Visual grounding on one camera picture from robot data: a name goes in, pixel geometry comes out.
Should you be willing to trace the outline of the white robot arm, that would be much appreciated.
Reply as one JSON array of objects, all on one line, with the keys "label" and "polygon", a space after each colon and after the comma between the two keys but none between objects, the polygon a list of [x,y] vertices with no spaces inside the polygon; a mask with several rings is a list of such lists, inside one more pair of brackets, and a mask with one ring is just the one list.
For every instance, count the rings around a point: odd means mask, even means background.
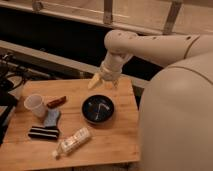
[{"label": "white robot arm", "polygon": [[136,56],[162,67],[140,101],[140,171],[213,171],[213,35],[111,30],[88,87],[116,83]]}]

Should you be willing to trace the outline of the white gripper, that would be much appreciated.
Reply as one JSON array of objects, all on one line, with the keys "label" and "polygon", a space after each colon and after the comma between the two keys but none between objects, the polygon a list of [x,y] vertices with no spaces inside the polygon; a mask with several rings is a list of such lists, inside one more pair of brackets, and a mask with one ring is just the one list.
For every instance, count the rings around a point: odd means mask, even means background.
[{"label": "white gripper", "polygon": [[108,52],[102,61],[99,73],[95,73],[88,84],[89,89],[95,88],[105,81],[113,81],[114,88],[118,87],[119,76],[122,73],[122,67],[128,62],[127,54],[114,54]]}]

